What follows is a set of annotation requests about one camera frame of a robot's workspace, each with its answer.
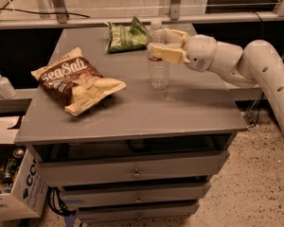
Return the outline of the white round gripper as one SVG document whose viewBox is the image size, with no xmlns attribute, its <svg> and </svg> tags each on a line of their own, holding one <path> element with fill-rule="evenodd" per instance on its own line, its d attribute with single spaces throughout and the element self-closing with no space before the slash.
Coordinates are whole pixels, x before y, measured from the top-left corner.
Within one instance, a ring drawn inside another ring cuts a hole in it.
<svg viewBox="0 0 284 227">
<path fill-rule="evenodd" d="M 147 49 L 152 56 L 173 64 L 184 63 L 199 72 L 209 69 L 218 46 L 213 37 L 201 34 L 190 37 L 187 32 L 177 29 L 166 28 L 165 31 L 169 44 L 149 43 Z"/>
</svg>

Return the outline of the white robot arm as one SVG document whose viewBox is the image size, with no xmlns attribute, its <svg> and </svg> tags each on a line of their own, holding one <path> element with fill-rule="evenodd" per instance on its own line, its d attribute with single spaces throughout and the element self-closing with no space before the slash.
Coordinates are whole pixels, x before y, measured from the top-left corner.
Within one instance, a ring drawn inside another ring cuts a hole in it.
<svg viewBox="0 0 284 227">
<path fill-rule="evenodd" d="M 191 70 L 217 74 L 240 88 L 258 85 L 267 97 L 284 136 L 284 62 L 275 48 L 263 40 L 240 47 L 212 37 L 163 28 L 147 39 L 148 52 Z"/>
</svg>

